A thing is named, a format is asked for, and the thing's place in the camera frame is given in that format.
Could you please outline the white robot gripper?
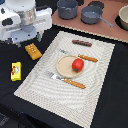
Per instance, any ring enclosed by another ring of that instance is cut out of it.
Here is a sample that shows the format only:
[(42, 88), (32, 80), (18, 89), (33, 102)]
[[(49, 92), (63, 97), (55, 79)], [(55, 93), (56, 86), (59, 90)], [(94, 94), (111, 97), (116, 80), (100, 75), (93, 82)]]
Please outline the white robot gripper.
[(35, 0), (0, 0), (0, 43), (19, 45), (37, 38), (52, 27), (52, 9), (36, 6)]

